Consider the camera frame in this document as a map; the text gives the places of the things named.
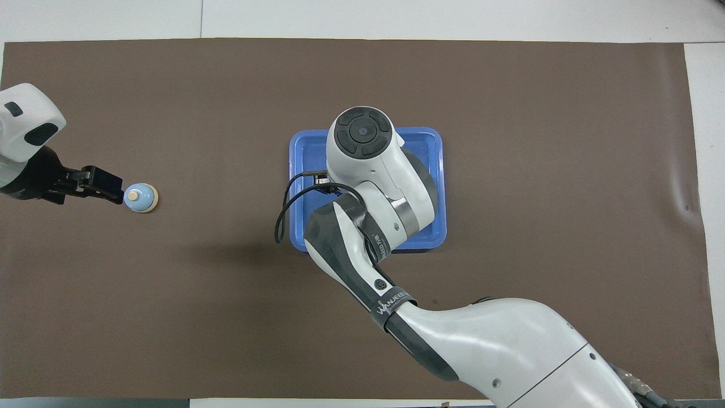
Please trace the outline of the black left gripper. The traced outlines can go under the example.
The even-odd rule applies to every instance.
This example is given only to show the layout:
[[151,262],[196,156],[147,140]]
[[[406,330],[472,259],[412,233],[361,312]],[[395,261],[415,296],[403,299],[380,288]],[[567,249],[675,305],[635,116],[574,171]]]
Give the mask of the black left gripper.
[[[67,179],[74,169],[65,168],[52,148],[44,146],[26,162],[20,174],[6,186],[0,188],[0,194],[18,201],[44,199],[62,206],[66,196],[85,197],[77,190],[78,184]],[[85,167],[85,192],[89,196],[123,203],[123,180],[97,166]]]

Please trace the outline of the light blue desk bell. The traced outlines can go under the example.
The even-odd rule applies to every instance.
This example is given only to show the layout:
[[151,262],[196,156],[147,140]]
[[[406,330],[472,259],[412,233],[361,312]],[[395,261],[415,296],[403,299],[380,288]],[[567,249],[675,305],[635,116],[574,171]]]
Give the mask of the light blue desk bell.
[[149,213],[160,199],[157,189],[147,183],[135,183],[125,189],[122,203],[136,213]]

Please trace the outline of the blue plastic tray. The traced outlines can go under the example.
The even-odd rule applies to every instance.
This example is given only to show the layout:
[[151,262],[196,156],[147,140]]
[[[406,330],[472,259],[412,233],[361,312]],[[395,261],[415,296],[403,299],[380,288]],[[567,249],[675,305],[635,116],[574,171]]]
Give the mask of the blue plastic tray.
[[[404,140],[404,148],[418,157],[432,175],[437,186],[438,209],[433,223],[422,229],[396,248],[396,252],[436,249],[445,242],[447,235],[445,167],[443,164],[442,137],[432,127],[399,127],[398,134]],[[326,168],[326,129],[299,131],[288,147],[288,173],[290,177],[308,171]],[[308,193],[295,202],[289,215],[289,240],[293,247],[306,251],[303,232],[311,212],[327,202],[332,194]]]

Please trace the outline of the brown table mat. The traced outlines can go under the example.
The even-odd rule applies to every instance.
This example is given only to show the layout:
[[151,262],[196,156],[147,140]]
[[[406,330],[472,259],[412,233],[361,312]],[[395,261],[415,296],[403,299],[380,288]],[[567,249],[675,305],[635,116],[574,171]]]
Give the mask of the brown table mat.
[[0,398],[471,400],[274,243],[288,143],[345,109],[443,142],[447,237],[383,271],[424,308],[538,300],[668,397],[720,396],[684,49],[194,39],[15,43],[63,164],[160,193],[0,197]]

